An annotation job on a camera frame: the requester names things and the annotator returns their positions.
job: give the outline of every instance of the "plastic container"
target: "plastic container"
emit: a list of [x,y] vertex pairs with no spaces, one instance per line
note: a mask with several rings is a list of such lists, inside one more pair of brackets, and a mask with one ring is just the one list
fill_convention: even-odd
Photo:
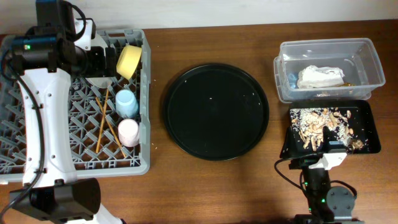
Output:
[[[139,114],[134,120],[139,123],[139,144],[133,148],[118,148],[109,129],[104,129],[103,144],[98,153],[93,151],[97,144],[101,117],[101,109],[96,104],[95,97],[104,98],[104,90],[95,86],[82,84],[80,90],[69,95],[69,137],[72,150],[72,161],[79,179],[89,177],[116,177],[124,175],[142,175],[150,167],[150,122],[149,122],[149,84],[150,84],[150,47],[144,31],[140,29],[128,30],[99,30],[97,33],[108,46],[114,47],[119,56],[122,49],[128,45],[142,48],[142,55],[138,68],[130,79],[113,77],[113,83],[108,87],[107,120],[114,129],[123,120],[116,114],[115,96],[119,90],[131,90],[137,96]],[[13,36],[3,40],[2,50],[9,48]],[[80,86],[75,79],[73,86]],[[3,120],[1,128],[5,129],[0,136],[0,184],[20,182],[26,161],[26,138],[24,109],[18,85],[7,91],[14,102],[6,105],[13,114],[11,119]],[[120,150],[127,155],[123,157]]]
[[[299,71],[315,65],[338,67],[345,83],[354,86],[298,89]],[[302,100],[362,99],[386,82],[379,56],[370,39],[329,39],[284,42],[274,60],[275,83],[283,103]]]

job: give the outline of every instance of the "yellow bowl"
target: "yellow bowl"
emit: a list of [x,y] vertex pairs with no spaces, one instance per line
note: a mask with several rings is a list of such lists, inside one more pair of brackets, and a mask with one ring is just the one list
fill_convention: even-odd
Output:
[[130,79],[137,69],[141,53],[140,47],[125,46],[116,65],[116,71],[125,79]]

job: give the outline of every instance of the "blue cup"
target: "blue cup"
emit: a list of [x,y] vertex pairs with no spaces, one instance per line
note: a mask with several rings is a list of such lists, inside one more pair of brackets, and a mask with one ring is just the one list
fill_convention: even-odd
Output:
[[116,112],[122,118],[133,118],[138,113],[138,102],[130,90],[121,90],[116,94]]

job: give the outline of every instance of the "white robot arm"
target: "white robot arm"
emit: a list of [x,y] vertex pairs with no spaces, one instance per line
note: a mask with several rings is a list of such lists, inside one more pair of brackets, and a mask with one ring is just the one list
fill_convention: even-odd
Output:
[[1,215],[12,207],[54,223],[124,223],[102,206],[96,179],[77,180],[68,134],[71,77],[114,76],[116,52],[91,46],[95,24],[69,2],[37,1],[36,11],[38,26],[16,37],[9,51],[24,99],[27,162],[25,188],[10,193]]

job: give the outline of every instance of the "clear plastic container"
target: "clear plastic container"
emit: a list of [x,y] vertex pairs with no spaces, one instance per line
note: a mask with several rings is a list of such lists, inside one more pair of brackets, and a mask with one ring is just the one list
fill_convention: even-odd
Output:
[[[338,67],[345,83],[354,86],[297,87],[298,74],[309,65]],[[283,103],[302,100],[362,99],[386,82],[376,49],[370,39],[329,39],[284,42],[274,60],[275,82]]]

